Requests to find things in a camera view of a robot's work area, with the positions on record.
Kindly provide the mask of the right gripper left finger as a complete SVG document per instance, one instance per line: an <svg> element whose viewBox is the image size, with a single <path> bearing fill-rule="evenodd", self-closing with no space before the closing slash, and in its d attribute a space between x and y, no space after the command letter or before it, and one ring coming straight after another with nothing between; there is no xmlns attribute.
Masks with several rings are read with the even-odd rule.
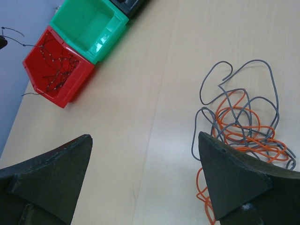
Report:
<svg viewBox="0 0 300 225"><path fill-rule="evenodd" d="M89 164L93 140L84 134L0 171L2 225L69 225Z"/></svg>

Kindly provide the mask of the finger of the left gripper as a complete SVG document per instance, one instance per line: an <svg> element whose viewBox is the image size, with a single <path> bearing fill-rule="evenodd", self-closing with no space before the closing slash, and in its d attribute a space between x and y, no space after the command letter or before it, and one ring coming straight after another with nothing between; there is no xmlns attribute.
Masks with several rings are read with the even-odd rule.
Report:
<svg viewBox="0 0 300 225"><path fill-rule="evenodd" d="M7 44L8 44L8 41L3 36L0 36L0 49L6 47Z"/></svg>

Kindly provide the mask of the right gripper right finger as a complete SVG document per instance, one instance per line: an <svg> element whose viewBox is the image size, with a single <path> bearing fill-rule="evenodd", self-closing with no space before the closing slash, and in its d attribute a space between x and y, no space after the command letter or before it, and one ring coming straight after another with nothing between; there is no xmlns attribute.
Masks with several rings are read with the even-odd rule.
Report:
<svg viewBox="0 0 300 225"><path fill-rule="evenodd" d="M200 132L200 161L222 225L298 225L300 173L268 164Z"/></svg>

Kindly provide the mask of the red plastic bin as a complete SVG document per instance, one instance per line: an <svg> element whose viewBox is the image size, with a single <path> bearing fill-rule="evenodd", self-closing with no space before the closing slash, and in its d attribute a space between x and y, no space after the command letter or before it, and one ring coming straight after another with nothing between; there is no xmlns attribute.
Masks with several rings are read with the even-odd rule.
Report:
<svg viewBox="0 0 300 225"><path fill-rule="evenodd" d="M95 68L51 26L47 26L22 64L35 93L61 108L80 93Z"/></svg>

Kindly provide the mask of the green plastic bin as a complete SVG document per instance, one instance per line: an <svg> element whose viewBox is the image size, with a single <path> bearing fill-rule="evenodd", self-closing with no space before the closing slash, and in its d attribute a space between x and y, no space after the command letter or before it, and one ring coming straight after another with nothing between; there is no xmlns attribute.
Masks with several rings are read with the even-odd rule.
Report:
<svg viewBox="0 0 300 225"><path fill-rule="evenodd" d="M129 19L109 0L66 0L50 26L93 64L116 44Z"/></svg>

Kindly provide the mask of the black plastic bin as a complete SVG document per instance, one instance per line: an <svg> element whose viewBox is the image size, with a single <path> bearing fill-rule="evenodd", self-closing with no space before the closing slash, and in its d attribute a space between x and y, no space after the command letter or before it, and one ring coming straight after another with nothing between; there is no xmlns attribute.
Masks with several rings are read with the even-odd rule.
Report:
<svg viewBox="0 0 300 225"><path fill-rule="evenodd" d="M144 8L147 0L110 0L128 19L133 19Z"/></svg>

